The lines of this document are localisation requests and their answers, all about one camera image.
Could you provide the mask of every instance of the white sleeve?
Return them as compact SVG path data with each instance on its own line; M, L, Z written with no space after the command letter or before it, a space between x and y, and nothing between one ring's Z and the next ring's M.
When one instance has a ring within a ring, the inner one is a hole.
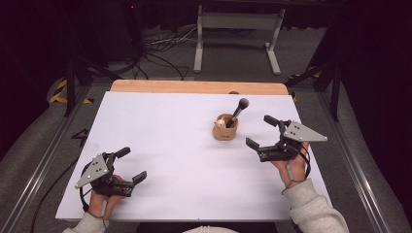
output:
M104 233L108 226L108 220L103 220L102 218L97 218L89 213L85 213L75 228L67 228L63 233Z
M305 233L349 233L345 218L319 195L311 179L299 183L285 191L291 202L291 217Z

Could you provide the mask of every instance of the wooden cup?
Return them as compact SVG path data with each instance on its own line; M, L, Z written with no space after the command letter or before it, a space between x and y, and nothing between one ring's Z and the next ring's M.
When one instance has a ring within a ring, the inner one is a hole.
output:
M224 125L226 125L231 117L232 117L232 115L230 115L230 114L222 114L222 115L218 116L218 118L216 118L216 120L223 119L224 120ZM215 123L215 126L213 127L213 137L216 140L219 140L219 141L230 141L230 140L234 139L234 137L236 136L236 130L237 130L238 125L239 125L239 120L238 119L234 120L234 122L233 122L233 124L230 128L220 128Z

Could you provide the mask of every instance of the wooden edge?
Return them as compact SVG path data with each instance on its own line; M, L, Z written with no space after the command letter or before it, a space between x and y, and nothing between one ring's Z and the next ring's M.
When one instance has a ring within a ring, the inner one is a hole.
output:
M151 93L209 93L255 95L288 95L282 83L237 83L237 82L201 82L201 81L148 81L117 80L110 91L116 92L151 92Z

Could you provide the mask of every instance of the metal rail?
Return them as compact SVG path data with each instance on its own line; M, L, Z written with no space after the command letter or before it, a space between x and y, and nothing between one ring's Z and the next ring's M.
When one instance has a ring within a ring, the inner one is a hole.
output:
M333 132L339 141L339 145L343 151L343 160L349 170L352 180L355 183L355 187L358 190L360 199L364 204L367 214L369 215L370 221L375 228L375 232L389 233L392 232L388 223L384 220L383 213L376 201L375 195L370 188L370 185L356 159L355 155L351 153L348 147L346 136L340 126L339 122L334 121L333 116L329 111L329 103L327 96L324 92L318 92L318 99L324 112L327 114L327 119L332 127Z
M49 168L54 161L55 155L61 145L64 135L66 134L70 124L73 121L77 111L82 106L79 103L86 98L86 95L89 91L88 86L81 86L78 96L76 98L76 105L69 116L65 117L51 140L49 147L47 148L46 152L44 153L42 160L40 161L39 165L37 166L35 172L31 176L26 188L21 193L15 207L13 208L12 212L10 213L8 219L6 220L5 224L3 225L1 232L2 233L13 233L16 232L22 218L26 214L31 202L33 201L37 191L40 188Z

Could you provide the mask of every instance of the table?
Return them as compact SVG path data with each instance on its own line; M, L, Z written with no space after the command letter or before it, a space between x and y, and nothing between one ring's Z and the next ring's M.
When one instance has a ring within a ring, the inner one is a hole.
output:
M280 75L278 61L274 48L281 29L285 9L281 9L279 14L228 14L228 13L207 13L203 12L203 7L199 6L197 17L197 44L194 57L193 71L200 73L202 69L203 56L203 28L237 28L237 29L261 29L271 30L272 38L270 43L265 43L265 49L269 58L273 74Z
M233 90L241 94L225 94ZM242 97L251 104L239 116L236 138L215 140L215 117L234 111ZM279 83L116 81L104 96L56 218L82 218L74 185L97 153L130 147L130 154L116 160L115 173L127 181L143 171L148 177L115 209L114 220L290 219L277 170L245 145L246 137L262 146L278 141L278 130L263 121L264 114L299 121ZM314 156L311 165L315 188L328 199Z

